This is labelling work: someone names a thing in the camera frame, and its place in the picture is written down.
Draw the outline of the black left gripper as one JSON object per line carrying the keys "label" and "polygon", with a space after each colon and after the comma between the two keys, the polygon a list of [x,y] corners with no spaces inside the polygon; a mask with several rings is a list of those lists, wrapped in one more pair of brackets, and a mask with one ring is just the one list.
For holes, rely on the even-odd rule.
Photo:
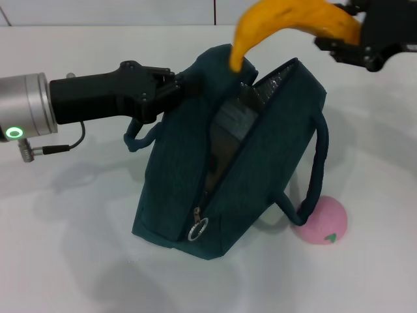
{"label": "black left gripper", "polygon": [[163,113],[199,94],[199,80],[177,80],[170,68],[123,61],[104,74],[52,80],[50,102],[59,124]]}

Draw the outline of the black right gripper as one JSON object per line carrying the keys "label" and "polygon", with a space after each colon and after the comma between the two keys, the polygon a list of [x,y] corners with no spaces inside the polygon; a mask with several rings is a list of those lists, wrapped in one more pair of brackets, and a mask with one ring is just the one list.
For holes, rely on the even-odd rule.
{"label": "black right gripper", "polygon": [[416,52],[416,1],[350,0],[334,6],[350,15],[365,12],[360,46],[334,38],[316,38],[315,45],[337,63],[380,71],[398,53]]}

